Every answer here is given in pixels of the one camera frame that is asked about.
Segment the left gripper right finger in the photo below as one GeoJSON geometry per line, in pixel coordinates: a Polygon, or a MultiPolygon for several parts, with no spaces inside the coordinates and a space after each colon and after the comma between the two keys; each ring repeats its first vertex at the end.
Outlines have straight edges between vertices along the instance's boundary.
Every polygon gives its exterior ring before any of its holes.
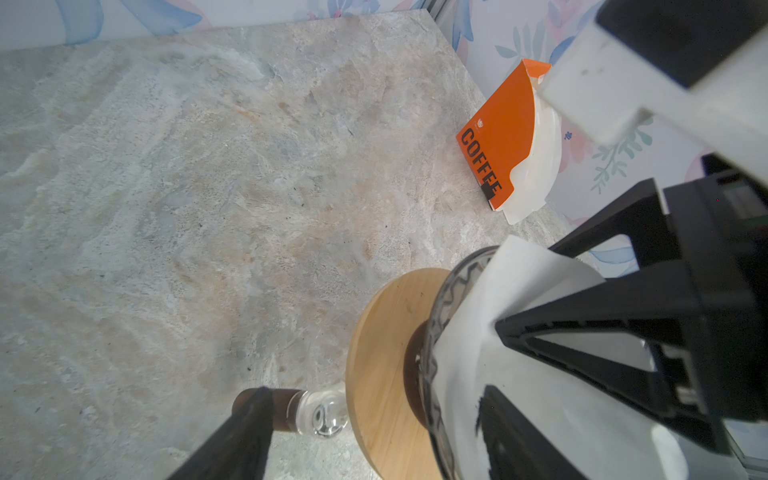
{"type": "Polygon", "coordinates": [[[496,386],[484,389],[478,425],[491,479],[586,479],[496,386]]]}

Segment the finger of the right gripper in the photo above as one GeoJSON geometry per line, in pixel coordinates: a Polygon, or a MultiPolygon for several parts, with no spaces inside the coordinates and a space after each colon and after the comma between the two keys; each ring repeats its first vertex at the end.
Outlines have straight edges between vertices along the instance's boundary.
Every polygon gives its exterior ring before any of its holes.
{"type": "Polygon", "coordinates": [[[679,257],[653,179],[634,185],[549,249],[575,258],[619,235],[629,238],[640,268],[679,257]]]}
{"type": "Polygon", "coordinates": [[[685,325],[696,307],[686,268],[666,261],[506,316],[494,328],[505,347],[711,450],[714,412],[685,325]]]}

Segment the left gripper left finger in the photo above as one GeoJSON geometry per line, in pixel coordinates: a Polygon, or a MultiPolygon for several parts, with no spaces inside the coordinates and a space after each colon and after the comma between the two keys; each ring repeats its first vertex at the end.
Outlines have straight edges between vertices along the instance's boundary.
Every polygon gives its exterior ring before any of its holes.
{"type": "Polygon", "coordinates": [[[263,479],[274,432],[273,413],[272,391],[255,389],[169,479],[263,479]]]}

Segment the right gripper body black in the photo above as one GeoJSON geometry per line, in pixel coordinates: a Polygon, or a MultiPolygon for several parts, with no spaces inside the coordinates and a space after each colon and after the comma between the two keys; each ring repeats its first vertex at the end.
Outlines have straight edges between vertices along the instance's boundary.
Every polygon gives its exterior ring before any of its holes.
{"type": "Polygon", "coordinates": [[[701,179],[665,189],[692,309],[682,345],[665,346],[672,399],[693,416],[675,432],[727,453],[728,420],[767,419],[767,189],[715,154],[701,179]]]}

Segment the wooden ring lid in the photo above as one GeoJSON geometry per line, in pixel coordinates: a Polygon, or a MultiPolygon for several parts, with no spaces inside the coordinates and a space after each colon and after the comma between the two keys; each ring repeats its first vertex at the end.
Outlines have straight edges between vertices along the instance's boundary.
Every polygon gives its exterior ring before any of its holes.
{"type": "Polygon", "coordinates": [[[382,479],[442,477],[426,426],[419,358],[448,271],[425,268],[381,288],[350,343],[346,399],[355,439],[382,479]]]}

